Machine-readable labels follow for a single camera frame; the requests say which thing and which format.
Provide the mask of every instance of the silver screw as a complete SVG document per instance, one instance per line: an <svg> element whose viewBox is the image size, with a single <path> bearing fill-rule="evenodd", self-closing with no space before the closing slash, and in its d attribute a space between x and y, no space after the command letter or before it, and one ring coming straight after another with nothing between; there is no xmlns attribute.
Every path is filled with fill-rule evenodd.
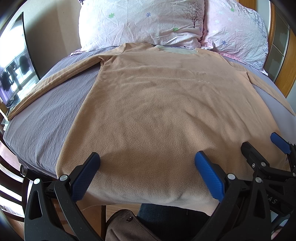
<svg viewBox="0 0 296 241"><path fill-rule="evenodd" d="M67 175L62 175L60 178L59 178L61 181L65 181L68 179L68 176Z"/></svg>
<svg viewBox="0 0 296 241"><path fill-rule="evenodd" d="M256 181L257 183L261 183L261 182L262 182L262 179L259 178L259 177L256 177L256 178L255 178L255 181Z"/></svg>
<svg viewBox="0 0 296 241"><path fill-rule="evenodd" d="M39 178L37 178L37 179L34 180L34 184L38 184L39 182L40 182L40 179Z"/></svg>
<svg viewBox="0 0 296 241"><path fill-rule="evenodd" d="M229 174L227 175L227 177L228 177L228 179L230 179L230 180L234 180L234 179L235 179L235 175L233 175L232 173L229 173Z"/></svg>

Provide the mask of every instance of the person's leg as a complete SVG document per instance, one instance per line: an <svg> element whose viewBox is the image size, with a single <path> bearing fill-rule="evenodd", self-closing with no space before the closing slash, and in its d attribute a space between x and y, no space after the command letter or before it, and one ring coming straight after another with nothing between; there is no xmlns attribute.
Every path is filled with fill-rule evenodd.
<svg viewBox="0 0 296 241"><path fill-rule="evenodd" d="M142 204L138 220L162 241L191 240L209 216L179 207Z"/></svg>

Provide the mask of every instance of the television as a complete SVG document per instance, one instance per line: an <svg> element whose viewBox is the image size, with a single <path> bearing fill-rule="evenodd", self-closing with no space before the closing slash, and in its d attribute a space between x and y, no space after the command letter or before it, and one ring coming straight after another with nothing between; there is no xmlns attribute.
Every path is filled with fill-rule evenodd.
<svg viewBox="0 0 296 241"><path fill-rule="evenodd" d="M26 44L21 13L0 36L0 98L7 108L14 107L39 80Z"/></svg>

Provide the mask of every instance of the gray bed sheet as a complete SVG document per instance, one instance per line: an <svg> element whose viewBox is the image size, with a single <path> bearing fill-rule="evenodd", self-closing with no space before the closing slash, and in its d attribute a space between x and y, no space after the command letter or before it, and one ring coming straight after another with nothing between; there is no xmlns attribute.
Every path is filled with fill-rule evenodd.
<svg viewBox="0 0 296 241"><path fill-rule="evenodd" d="M68 56L57 63L43 79L77 61L113 48L115 47ZM266 75L247 65L241 65L280 93ZM21 164L56 177L55 166L64 140L99 70L100 64L72 77L38 98L13 118L4 134L4 140ZM296 117L265 91L256 86L254 88L270 109L282 137L293 144L296 143Z"/></svg>

